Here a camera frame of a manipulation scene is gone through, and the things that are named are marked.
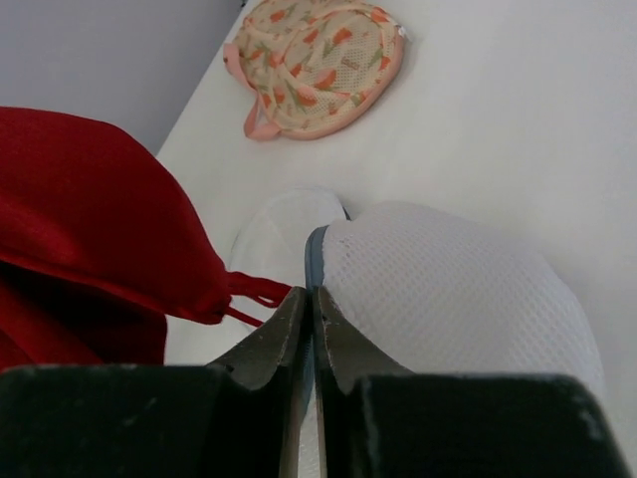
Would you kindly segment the pink floral mesh laundry bag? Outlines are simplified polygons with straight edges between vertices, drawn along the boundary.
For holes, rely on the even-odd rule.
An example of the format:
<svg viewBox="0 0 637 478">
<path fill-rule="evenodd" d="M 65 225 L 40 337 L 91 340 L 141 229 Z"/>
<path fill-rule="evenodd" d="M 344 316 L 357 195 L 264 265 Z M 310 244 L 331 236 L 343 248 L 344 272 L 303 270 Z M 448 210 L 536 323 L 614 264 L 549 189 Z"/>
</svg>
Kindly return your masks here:
<svg viewBox="0 0 637 478">
<path fill-rule="evenodd" d="M 362 116 L 398 74 L 403 27 L 365 1 L 262 1 L 223 48 L 227 71 L 255 96 L 252 140 L 310 140 Z"/>
</svg>

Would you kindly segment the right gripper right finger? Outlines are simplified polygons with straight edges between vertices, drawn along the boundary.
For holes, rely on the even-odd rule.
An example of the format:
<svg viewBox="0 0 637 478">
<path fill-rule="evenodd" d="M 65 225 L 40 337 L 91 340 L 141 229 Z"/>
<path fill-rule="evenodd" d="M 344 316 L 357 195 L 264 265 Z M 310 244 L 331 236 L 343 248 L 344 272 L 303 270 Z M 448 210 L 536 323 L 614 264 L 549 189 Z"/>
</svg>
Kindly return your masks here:
<svg viewBox="0 0 637 478">
<path fill-rule="evenodd" d="M 595 397 L 545 373 L 417 373 L 313 293 L 324 477 L 626 477 Z"/>
</svg>

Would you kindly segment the clear plastic dome insert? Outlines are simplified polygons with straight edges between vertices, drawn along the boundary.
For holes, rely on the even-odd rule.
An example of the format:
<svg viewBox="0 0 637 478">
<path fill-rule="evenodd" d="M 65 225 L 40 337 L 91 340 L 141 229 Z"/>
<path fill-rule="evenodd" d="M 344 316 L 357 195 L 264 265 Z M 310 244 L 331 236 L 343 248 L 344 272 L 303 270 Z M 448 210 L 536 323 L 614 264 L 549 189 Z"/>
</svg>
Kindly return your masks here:
<svg viewBox="0 0 637 478">
<path fill-rule="evenodd" d="M 333 193 L 294 190 L 243 227 L 230 265 L 324 288 L 367 339 L 417 373 L 562 374 L 597 402 L 604 387 L 591 326 L 546 260 L 445 212 L 385 202 L 349 218 Z M 324 477 L 317 387 L 307 400 L 297 474 Z"/>
</svg>

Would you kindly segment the red bra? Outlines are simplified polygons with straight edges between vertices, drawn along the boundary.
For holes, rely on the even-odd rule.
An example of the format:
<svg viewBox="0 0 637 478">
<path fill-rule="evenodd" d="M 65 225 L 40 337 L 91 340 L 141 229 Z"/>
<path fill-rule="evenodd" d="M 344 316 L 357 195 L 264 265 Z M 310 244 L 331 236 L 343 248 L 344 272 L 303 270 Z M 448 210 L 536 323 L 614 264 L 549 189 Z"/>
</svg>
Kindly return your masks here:
<svg viewBox="0 0 637 478">
<path fill-rule="evenodd" d="M 169 317 L 214 326 L 289 287 L 230 272 L 175 178 L 122 129 L 1 111 L 1 365 L 161 364 Z"/>
</svg>

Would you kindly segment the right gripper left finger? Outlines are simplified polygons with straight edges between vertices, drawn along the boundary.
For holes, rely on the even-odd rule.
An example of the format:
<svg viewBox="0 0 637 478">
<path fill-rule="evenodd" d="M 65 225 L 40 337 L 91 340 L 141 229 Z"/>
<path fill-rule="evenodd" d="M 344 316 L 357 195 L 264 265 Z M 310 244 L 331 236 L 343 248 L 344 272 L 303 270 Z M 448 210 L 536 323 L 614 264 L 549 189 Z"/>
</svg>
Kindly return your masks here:
<svg viewBox="0 0 637 478">
<path fill-rule="evenodd" d="M 206 365 L 15 367 L 1 376 L 5 477 L 293 477 L 304 289 Z"/>
</svg>

